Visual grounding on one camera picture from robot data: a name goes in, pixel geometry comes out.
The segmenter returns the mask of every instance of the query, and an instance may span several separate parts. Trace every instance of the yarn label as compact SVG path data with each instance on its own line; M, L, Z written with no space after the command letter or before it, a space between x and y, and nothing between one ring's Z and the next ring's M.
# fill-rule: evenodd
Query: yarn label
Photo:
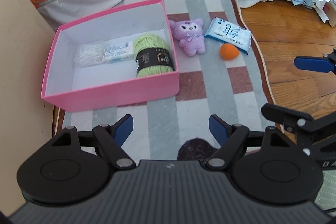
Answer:
M169 66L174 70L174 65L168 50L164 48L146 48L136 57L137 73L144 68L152 66Z

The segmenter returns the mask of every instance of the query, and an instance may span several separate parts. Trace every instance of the blue and white package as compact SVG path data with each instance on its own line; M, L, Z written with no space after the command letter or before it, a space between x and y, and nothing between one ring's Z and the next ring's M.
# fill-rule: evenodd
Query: blue and white package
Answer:
M106 63L114 63L133 59L134 59L133 42L124 42L115 45L108 45L105 47L105 54L103 61Z
M230 43L248 54L251 46L251 35L250 30L216 17L212 20L204 37L210 37L222 43Z

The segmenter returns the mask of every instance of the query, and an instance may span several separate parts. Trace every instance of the plush toy ear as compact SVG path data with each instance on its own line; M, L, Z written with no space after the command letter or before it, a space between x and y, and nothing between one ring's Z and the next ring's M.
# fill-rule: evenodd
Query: plush toy ear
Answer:
M176 24L175 21L173 21L173 20L169 20L169 25L170 25L170 27L174 28L175 24Z
M201 27L203 26L203 20L201 18L195 19L194 22L200 25Z

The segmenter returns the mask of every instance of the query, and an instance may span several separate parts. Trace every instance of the pink box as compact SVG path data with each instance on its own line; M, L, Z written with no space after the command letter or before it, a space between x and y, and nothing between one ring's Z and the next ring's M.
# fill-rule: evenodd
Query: pink box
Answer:
M167 41L175 71L136 78L134 60L84 68L75 66L74 57L82 44L133 41L147 32ZM41 98L66 111L76 112L167 98L178 91L179 70L163 0L145 0L59 27L44 72Z

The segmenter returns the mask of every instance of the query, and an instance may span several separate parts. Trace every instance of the beige wall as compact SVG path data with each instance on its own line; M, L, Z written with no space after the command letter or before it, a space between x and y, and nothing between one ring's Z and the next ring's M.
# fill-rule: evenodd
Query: beige wall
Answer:
M0 0L0 210L24 203L16 172L51 138L53 107L40 99L54 32L30 0Z

